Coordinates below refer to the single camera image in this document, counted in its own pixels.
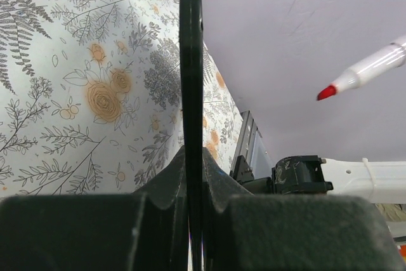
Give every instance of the red marker tip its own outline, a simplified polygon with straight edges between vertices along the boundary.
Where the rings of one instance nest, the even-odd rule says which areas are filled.
[[[317,96],[317,100],[324,100],[325,98],[329,98],[330,96],[336,95],[337,89],[333,85],[328,86],[327,88],[323,89]]]

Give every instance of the fern print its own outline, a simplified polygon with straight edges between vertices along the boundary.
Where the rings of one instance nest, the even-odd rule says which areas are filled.
[[[144,85],[151,99],[163,109],[167,103],[177,107],[181,96],[179,46],[171,39],[159,39],[150,61],[154,66],[145,71]]]
[[[96,39],[105,41],[110,26],[118,27],[122,20],[119,3],[124,0],[68,0],[74,10],[54,5],[51,14],[63,21],[65,29],[77,38],[80,45]]]
[[[52,126],[50,128],[45,128],[46,132],[42,133],[41,139],[50,142],[52,147],[43,146],[45,154],[53,155],[54,153],[63,155],[67,147],[72,147],[76,149],[77,147],[83,145],[85,142],[98,143],[89,137],[89,128],[86,131],[81,131],[81,127],[78,125],[77,128],[73,126],[64,127],[62,129]]]
[[[147,26],[139,22],[137,31],[133,30],[131,32],[128,38],[128,46],[133,49],[133,54],[138,48],[141,48],[142,51],[149,51],[149,48],[152,47],[152,40],[158,38],[160,32],[159,25],[150,22],[149,27],[150,30],[147,30]]]
[[[160,171],[164,168],[165,162],[169,158],[169,148],[167,147],[168,140],[172,137],[166,130],[162,130],[154,136],[154,144],[145,147],[142,151],[144,161],[148,163],[146,171],[142,169],[137,172],[134,178],[136,190],[146,184],[157,174],[157,169]]]
[[[20,106],[20,100],[14,101],[11,99],[6,110],[8,116],[12,119],[8,127],[13,134],[6,136],[0,133],[0,142],[4,143],[0,148],[0,153],[7,155],[9,152],[20,152],[24,155],[28,149],[37,145],[38,142],[35,138],[21,137],[19,133],[28,126],[29,121],[35,123],[38,119],[43,118],[44,112],[48,111],[50,106],[47,103],[41,103],[40,98],[49,98],[51,93],[52,87],[49,80],[34,77],[31,79],[31,90],[28,94],[32,101],[26,102],[26,107]]]
[[[0,156],[0,185],[4,185],[3,180],[14,176],[9,165],[5,165],[4,157]]]
[[[137,9],[131,4],[131,1],[129,0],[129,5],[127,7],[127,13],[124,14],[124,20],[126,23],[130,24],[133,29],[137,28],[137,20],[139,17],[139,14],[137,12]]]
[[[32,0],[0,0],[0,82],[15,93],[8,76],[8,63],[5,51],[10,51],[14,63],[21,66],[22,72],[34,75],[29,47],[34,32],[51,38],[42,28],[39,17],[53,22],[45,12],[45,6],[37,6]]]
[[[87,194],[89,191],[94,191],[98,188],[102,177],[100,166],[93,162],[93,152],[97,149],[99,144],[104,140],[96,142],[96,145],[90,152],[83,158],[75,168],[69,166],[66,162],[61,166],[56,159],[52,159],[53,163],[50,164],[42,161],[40,166],[29,166],[28,169],[20,169],[20,175],[14,182],[21,182],[22,187],[30,183],[35,185],[34,190],[28,191],[26,189],[20,190],[24,195],[39,195],[49,193],[49,186],[51,186],[52,194]]]
[[[231,139],[234,131],[234,121],[229,118],[224,122],[224,127],[221,129],[220,142],[223,144],[227,143],[227,139]]]
[[[170,12],[170,14],[163,14],[160,17],[161,22],[164,25],[172,25],[172,27],[179,27],[179,14]]]
[[[206,45],[203,46],[203,83],[209,85],[213,81],[213,61],[211,60],[209,50],[207,50]]]

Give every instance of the orange rose print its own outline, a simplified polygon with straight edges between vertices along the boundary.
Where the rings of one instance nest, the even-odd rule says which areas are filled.
[[[224,79],[221,76],[220,72],[216,73],[216,79],[217,79],[218,86],[220,86],[221,89],[226,88],[226,83],[224,83]]]
[[[124,70],[116,70],[112,74],[112,89],[117,93],[129,93],[131,78]]]
[[[88,89],[90,109],[106,122],[114,122],[121,115],[121,104],[110,86],[95,83]]]
[[[213,143],[215,146],[217,146],[217,145],[218,145],[218,134],[217,134],[217,131],[216,131],[215,129],[213,129],[213,130],[210,132],[210,135],[211,135],[211,141],[212,141],[212,143]]]
[[[215,160],[218,158],[218,153],[216,146],[212,142],[207,142],[206,143],[206,148],[210,151],[210,154],[213,156]]]
[[[203,117],[203,128],[207,128],[207,119]]]
[[[99,44],[92,44],[89,50],[91,52],[92,60],[95,60],[99,64],[101,64],[106,58],[104,50]]]

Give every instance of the leaf pattern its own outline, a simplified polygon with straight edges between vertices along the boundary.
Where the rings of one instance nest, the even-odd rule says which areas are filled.
[[[14,63],[21,66],[22,72],[33,76],[34,68],[29,58],[29,50],[34,36],[38,32],[51,38],[39,21],[43,18],[53,22],[44,7],[37,6],[32,0],[0,0],[0,82],[15,93],[8,75],[9,60],[5,51],[11,51]]]
[[[0,0],[0,198],[128,193],[164,169],[178,31],[179,0]],[[204,145],[227,171],[242,120],[206,46],[203,64]]]

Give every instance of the black plastic part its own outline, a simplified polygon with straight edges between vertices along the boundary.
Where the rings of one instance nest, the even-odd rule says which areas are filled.
[[[206,149],[203,160],[206,271],[405,270],[383,217],[369,202],[253,196]]]
[[[129,195],[21,196],[0,205],[0,270],[188,267],[184,150]]]
[[[249,167],[245,157],[243,155],[239,155],[237,160],[235,161],[235,167],[233,170],[233,179],[239,183],[244,183],[248,181],[254,180],[254,174],[252,173],[252,169]]]
[[[406,242],[406,236],[395,237],[393,240],[395,242],[404,243],[404,242]]]
[[[193,269],[202,268],[202,0],[180,0],[180,72]]]
[[[272,169],[276,194],[321,194],[333,189],[324,181],[322,160],[316,155],[294,156],[280,160]]]
[[[244,182],[241,184],[246,190],[253,194],[273,194],[273,181],[272,178],[260,178],[252,181]]]

